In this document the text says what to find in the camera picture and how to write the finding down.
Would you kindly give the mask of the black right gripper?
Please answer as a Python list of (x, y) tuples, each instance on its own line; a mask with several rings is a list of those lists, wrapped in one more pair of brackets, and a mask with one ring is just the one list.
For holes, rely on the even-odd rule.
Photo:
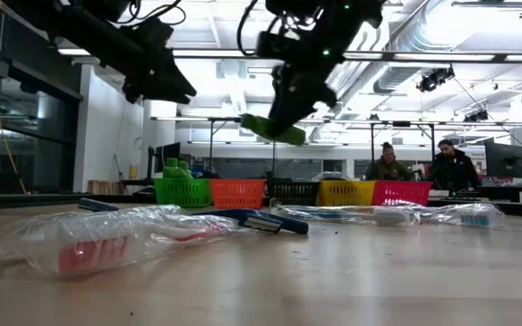
[(315, 102), (336, 105), (336, 92), (325, 81), (335, 66), (345, 61), (347, 31), (342, 27), (316, 26), (311, 31), (296, 30), (298, 38), (263, 31), (257, 37), (256, 56), (281, 61), (271, 75), (275, 98), (269, 111), (269, 135), (278, 136), (314, 109)]

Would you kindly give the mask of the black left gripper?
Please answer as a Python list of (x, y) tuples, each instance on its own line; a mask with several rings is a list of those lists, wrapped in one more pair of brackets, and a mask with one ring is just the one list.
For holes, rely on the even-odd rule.
[(127, 51), (126, 63), (130, 67), (150, 67), (156, 75), (156, 84), (141, 85), (126, 78), (123, 93), (126, 101), (136, 103), (140, 99), (149, 101), (171, 101), (187, 104), (188, 97), (197, 95), (197, 90), (175, 63), (172, 50), (167, 47), (173, 28), (159, 18), (148, 18), (122, 28), (125, 37), (135, 44)]

